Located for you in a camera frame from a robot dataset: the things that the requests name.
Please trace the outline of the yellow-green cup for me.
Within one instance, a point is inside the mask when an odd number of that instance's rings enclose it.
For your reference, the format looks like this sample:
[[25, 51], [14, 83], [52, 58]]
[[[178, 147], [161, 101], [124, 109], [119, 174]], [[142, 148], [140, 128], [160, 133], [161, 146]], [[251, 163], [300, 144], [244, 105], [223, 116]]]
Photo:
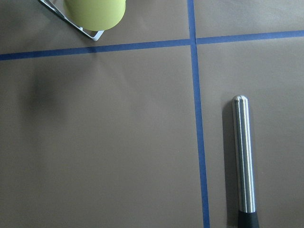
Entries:
[[124, 0], [65, 0], [67, 17], [75, 24], [91, 31], [108, 30], [123, 18]]

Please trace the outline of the steel muddler with black tip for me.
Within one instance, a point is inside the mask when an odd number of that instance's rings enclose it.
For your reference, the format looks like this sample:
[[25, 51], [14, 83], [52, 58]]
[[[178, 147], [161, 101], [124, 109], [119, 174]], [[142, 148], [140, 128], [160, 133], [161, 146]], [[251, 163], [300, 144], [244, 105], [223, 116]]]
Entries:
[[244, 95], [232, 99], [235, 134], [239, 228], [258, 228], [252, 160], [249, 102]]

